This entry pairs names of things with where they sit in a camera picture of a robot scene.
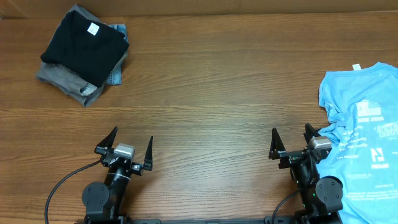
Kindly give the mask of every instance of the stack of folded clothes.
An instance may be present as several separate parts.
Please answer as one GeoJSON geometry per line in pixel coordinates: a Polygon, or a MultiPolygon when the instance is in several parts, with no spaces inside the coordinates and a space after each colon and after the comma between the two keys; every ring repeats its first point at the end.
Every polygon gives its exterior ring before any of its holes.
{"type": "Polygon", "coordinates": [[[41,55],[36,77],[89,106],[106,83],[121,84],[121,64],[128,47],[124,24],[108,26],[74,5],[41,55]]]}

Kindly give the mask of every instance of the wood grain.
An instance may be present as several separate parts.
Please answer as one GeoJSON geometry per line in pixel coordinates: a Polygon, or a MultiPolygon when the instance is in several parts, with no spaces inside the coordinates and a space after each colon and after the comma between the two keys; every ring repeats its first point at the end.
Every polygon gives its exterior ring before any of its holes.
{"type": "Polygon", "coordinates": [[[0,0],[7,14],[28,19],[62,18],[76,3],[96,16],[198,16],[331,13],[398,10],[395,0],[0,0]]]}
{"type": "MultiPolygon", "coordinates": [[[[276,127],[288,150],[305,123],[328,125],[318,87],[328,70],[377,61],[398,65],[398,13],[107,17],[131,46],[123,84],[89,108],[35,79],[59,19],[0,21],[0,223],[42,223],[44,203],[66,174],[116,142],[142,161],[154,136],[154,170],[134,177],[133,218],[262,218],[295,189],[267,154],[276,127]]],[[[103,180],[93,167],[66,181],[51,223],[84,217],[81,191],[103,180]]],[[[280,209],[301,207],[295,198],[280,209]]]]}

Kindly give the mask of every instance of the light blue t-shirt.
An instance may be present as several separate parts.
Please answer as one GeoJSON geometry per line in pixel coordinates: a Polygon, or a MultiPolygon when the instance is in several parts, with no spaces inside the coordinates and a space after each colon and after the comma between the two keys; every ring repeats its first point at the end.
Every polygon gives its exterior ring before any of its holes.
{"type": "Polygon", "coordinates": [[[343,223],[398,223],[398,68],[327,72],[319,105],[333,144],[317,168],[344,185],[343,223]]]}

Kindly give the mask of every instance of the white label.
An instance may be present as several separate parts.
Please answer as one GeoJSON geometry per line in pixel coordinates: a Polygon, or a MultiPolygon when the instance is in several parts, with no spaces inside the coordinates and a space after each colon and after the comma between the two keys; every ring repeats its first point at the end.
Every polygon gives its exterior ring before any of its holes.
{"type": "Polygon", "coordinates": [[[100,29],[100,27],[92,22],[90,24],[90,27],[88,28],[87,32],[95,35],[95,34],[97,34],[99,29],[100,29]]]}
{"type": "Polygon", "coordinates": [[[354,70],[360,70],[361,66],[359,64],[353,65],[354,70]]]}

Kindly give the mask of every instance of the folded black t-shirt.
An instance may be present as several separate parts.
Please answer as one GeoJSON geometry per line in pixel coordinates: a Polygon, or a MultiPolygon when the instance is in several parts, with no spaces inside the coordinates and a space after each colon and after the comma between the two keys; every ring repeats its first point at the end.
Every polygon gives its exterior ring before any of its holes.
{"type": "Polygon", "coordinates": [[[129,47],[123,37],[121,32],[72,11],[63,18],[40,58],[45,63],[60,63],[100,87],[129,47]]]}

